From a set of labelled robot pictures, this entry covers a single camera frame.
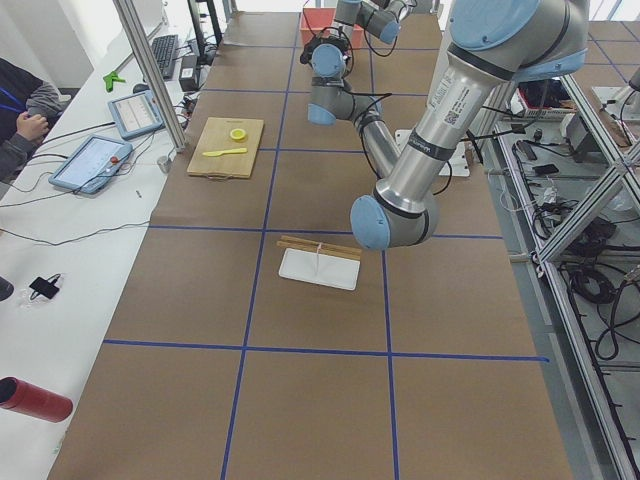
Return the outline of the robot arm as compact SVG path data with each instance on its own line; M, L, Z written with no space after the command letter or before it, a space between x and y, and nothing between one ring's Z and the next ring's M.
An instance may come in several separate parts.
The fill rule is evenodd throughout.
M412 246L437 225L431 185L492 91L579 70L589 22L586 1L458 1L450 12L448 67L399 153L350 222L371 250Z
M417 6L415 1L339 1L331 24L320 28L304 45L300 63L313 71L307 119L316 125L331 126L338 120L356 128L365 158L380 179L392 165L374 160L373 146L391 145L387 136L367 140L370 126L382 125L380 102L389 95L358 93L347 81L354 66L352 34L359 26L385 44L394 46L401 21Z

